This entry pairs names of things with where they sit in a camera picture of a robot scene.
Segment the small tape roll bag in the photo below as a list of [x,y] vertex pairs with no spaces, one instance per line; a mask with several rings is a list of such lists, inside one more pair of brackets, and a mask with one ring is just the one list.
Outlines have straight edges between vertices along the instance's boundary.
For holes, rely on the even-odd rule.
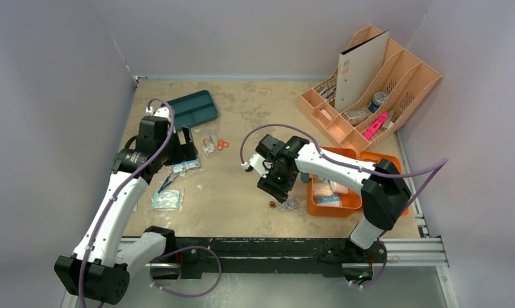
[[295,210],[299,206],[299,202],[297,200],[286,200],[282,205],[281,208],[283,210]]

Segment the alcohol wipes bag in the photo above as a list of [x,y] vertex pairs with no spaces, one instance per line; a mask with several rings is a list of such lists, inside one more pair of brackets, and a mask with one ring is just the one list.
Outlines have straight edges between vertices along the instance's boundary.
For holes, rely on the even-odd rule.
[[181,163],[178,163],[178,164],[174,164],[172,165],[172,173],[174,175],[177,175],[177,174],[183,174],[183,173],[186,173],[187,171],[192,171],[194,169],[199,169],[201,168],[201,163],[199,161],[199,159],[194,159],[194,160],[189,160],[189,161],[185,161],[185,162],[181,162]]

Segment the cotton swabs bag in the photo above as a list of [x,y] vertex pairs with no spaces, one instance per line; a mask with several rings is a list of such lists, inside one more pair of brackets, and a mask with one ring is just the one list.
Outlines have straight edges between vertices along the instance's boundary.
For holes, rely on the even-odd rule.
[[206,156],[212,155],[217,151],[216,143],[214,141],[214,135],[209,131],[202,129],[201,133],[201,145]]

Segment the orange handled scissors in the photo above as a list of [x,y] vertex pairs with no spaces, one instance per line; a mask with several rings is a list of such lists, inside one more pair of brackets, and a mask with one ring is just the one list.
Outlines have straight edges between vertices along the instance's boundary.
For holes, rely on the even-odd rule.
[[230,144],[227,141],[225,141],[224,139],[218,139],[217,140],[216,149],[218,151],[222,151],[225,148],[228,148],[229,146],[230,146]]

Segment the white gloves bag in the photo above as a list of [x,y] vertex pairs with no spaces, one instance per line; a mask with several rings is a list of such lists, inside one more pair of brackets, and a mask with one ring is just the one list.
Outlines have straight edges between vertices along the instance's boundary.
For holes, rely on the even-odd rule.
[[341,196],[348,195],[349,189],[336,182],[313,176],[312,197],[318,206],[341,207]]

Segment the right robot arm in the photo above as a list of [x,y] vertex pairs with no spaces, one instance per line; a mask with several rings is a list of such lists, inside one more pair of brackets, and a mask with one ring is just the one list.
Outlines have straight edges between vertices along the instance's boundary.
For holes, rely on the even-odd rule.
[[347,256],[354,261],[368,256],[378,238],[393,229],[412,196],[393,162],[345,157],[298,136],[283,142],[265,135],[243,167],[247,172],[257,171],[257,187],[279,202],[288,199],[299,173],[330,180],[358,195],[363,218],[345,245]]

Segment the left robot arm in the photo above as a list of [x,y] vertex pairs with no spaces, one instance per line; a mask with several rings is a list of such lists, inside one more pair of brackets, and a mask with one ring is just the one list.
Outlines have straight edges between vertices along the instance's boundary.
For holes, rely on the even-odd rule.
[[150,226],[137,241],[119,249],[134,208],[153,176],[164,166],[198,156],[187,126],[182,129],[186,142],[180,143],[174,114],[169,105],[146,109],[138,134],[114,158],[109,186],[89,229],[71,255],[58,257],[55,273],[66,291],[80,300],[116,305],[132,277],[147,263],[175,258],[175,233],[163,227]]

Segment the orange medicine kit box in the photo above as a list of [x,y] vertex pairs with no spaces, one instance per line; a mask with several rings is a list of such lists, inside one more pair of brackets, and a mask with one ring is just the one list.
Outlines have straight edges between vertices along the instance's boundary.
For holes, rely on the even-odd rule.
[[[402,172],[400,160],[392,155],[362,151],[357,154],[349,148],[327,147],[328,151],[364,162],[378,163],[387,159]],[[362,199],[354,191],[336,182],[325,180],[319,176],[310,175],[307,183],[307,212],[312,216],[347,218],[362,208]]]

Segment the teal box latch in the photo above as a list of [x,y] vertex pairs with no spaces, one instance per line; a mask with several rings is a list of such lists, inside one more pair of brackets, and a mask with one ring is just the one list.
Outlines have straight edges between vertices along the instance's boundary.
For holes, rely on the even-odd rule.
[[311,181],[311,176],[309,173],[300,172],[301,182],[307,184]]

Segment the blue plastic tweezers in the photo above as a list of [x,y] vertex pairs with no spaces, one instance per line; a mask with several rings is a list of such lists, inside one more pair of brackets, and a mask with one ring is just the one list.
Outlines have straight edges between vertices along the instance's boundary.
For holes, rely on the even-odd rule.
[[172,173],[170,175],[168,175],[167,178],[165,179],[165,181],[162,183],[162,185],[157,190],[157,193],[161,193],[163,190],[165,190],[172,183],[172,181],[174,179],[175,179],[175,177],[173,176]]

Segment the teal plastic tray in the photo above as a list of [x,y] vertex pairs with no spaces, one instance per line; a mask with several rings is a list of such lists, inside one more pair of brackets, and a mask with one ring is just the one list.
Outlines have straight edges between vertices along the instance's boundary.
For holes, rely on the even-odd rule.
[[174,110],[176,132],[184,126],[192,128],[218,118],[218,109],[208,90],[170,100],[168,104]]

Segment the adhesive bandages bag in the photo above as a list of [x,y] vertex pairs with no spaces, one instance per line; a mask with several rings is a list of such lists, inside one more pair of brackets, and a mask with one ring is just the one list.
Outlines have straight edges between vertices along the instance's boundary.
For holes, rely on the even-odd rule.
[[152,208],[163,210],[181,210],[184,201],[183,189],[165,189],[153,195]]

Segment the pink marker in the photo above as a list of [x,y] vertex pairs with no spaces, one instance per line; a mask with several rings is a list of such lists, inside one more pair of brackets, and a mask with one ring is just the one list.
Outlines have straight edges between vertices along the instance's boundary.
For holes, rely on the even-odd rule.
[[381,128],[383,123],[388,119],[390,114],[388,112],[383,112],[375,122],[371,124],[371,126],[367,129],[367,131],[364,133],[363,137],[366,140],[370,140],[371,137],[376,133],[376,131]]

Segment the white binder folder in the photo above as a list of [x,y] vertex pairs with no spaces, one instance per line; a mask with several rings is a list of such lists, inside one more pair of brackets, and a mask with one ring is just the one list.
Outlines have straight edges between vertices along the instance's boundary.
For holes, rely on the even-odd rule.
[[357,33],[349,47],[339,54],[335,105],[338,112],[353,106],[365,93],[383,65],[389,30]]

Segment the peach desk organizer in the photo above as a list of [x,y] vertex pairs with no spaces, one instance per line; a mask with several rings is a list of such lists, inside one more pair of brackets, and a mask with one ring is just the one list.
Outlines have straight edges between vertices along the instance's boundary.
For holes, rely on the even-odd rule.
[[[373,34],[381,31],[370,25],[359,32],[365,30]],[[371,149],[400,129],[442,77],[389,37],[382,68],[372,83],[353,106],[338,112],[334,108],[337,69],[338,66],[328,79],[301,94],[299,110],[333,145],[351,148],[357,153]],[[368,106],[376,92],[386,92],[388,97],[371,113]],[[364,133],[383,112],[390,116],[371,139],[366,140]]]

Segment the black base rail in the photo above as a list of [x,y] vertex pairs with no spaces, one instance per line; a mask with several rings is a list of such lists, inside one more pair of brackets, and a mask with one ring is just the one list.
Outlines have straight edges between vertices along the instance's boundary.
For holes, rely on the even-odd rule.
[[148,266],[157,278],[166,271],[183,279],[205,273],[303,274],[368,282],[374,267],[386,263],[387,249],[375,241],[362,249],[348,238],[177,237],[167,244],[173,255],[155,257]]

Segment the aluminium frame rail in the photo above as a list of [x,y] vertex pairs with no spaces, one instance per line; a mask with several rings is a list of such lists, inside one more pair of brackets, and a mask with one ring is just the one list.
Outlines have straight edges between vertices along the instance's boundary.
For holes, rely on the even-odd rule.
[[435,272],[439,291],[446,307],[458,307],[455,289],[451,281],[450,264],[440,237],[430,237],[428,224],[421,203],[416,199],[410,206],[421,235],[414,239],[385,239],[388,264],[399,267],[427,267]]

